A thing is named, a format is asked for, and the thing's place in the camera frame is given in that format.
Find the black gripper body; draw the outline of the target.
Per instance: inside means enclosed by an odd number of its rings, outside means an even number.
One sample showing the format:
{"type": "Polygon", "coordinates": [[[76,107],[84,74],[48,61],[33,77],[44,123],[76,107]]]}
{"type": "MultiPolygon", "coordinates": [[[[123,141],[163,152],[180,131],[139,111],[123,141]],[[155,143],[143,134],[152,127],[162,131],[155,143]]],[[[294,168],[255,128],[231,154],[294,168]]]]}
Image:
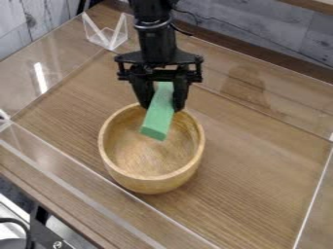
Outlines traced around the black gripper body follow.
{"type": "Polygon", "coordinates": [[[180,76],[188,84],[201,83],[203,57],[176,46],[172,21],[136,20],[134,29],[138,32],[139,50],[115,57],[119,79],[132,81],[138,77],[147,81],[171,82],[180,76]]]}

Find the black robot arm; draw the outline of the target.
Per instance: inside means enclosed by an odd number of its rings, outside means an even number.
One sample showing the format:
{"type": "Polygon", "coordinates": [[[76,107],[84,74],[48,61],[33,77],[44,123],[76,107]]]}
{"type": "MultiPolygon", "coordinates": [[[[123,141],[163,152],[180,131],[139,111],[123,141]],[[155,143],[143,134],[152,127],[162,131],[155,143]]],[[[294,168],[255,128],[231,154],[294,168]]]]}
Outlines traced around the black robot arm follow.
{"type": "Polygon", "coordinates": [[[179,112],[186,105],[188,88],[203,81],[201,55],[176,46],[171,11],[179,0],[128,0],[134,13],[140,50],[115,57],[118,76],[128,81],[140,106],[147,109],[154,97],[154,83],[171,82],[171,107],[179,112]]]}

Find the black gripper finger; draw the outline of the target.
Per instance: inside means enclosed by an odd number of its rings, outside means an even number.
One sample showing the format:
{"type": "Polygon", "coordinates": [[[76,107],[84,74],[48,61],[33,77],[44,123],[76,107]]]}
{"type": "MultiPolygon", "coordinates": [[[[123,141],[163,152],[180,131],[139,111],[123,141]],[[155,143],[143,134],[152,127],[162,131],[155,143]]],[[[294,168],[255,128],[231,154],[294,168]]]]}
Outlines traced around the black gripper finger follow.
{"type": "Polygon", "coordinates": [[[183,74],[176,75],[172,81],[174,93],[172,93],[172,107],[174,111],[179,112],[184,108],[187,93],[188,93],[188,84],[187,79],[183,74]]]}
{"type": "Polygon", "coordinates": [[[147,109],[150,107],[151,100],[155,94],[154,82],[150,81],[146,77],[132,75],[130,77],[130,83],[139,104],[144,109],[147,109]]]}

